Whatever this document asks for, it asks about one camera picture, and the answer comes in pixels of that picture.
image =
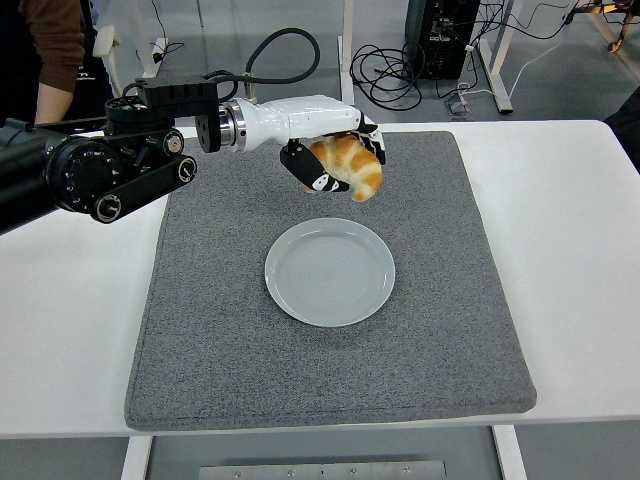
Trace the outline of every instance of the brown sleeve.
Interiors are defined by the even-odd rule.
[[[40,83],[73,92],[84,57],[80,0],[20,0],[19,10],[42,58]]]

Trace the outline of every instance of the croissant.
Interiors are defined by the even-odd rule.
[[[324,169],[354,189],[352,199],[364,202],[382,184],[382,166],[378,158],[353,135],[332,136],[309,147]]]

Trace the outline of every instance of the person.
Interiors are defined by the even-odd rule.
[[[95,30],[88,1],[1,3],[0,126],[7,118],[39,125],[103,116],[104,101],[113,95],[102,62],[91,55]],[[99,75],[87,72],[87,63]],[[80,79],[98,80],[99,92]]]

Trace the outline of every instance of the ceramic plate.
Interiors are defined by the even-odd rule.
[[[341,327],[364,320],[387,301],[395,266],[386,244],[367,227],[317,218],[276,240],[265,280],[275,302],[292,317]]]

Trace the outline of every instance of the gray felt mat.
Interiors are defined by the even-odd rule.
[[[310,195],[280,147],[186,152],[169,199],[125,405],[137,430],[396,422],[523,412],[536,392],[454,137],[387,134],[367,202]],[[301,323],[271,299],[264,261],[318,217],[365,225],[396,265],[389,300],[356,325]]]

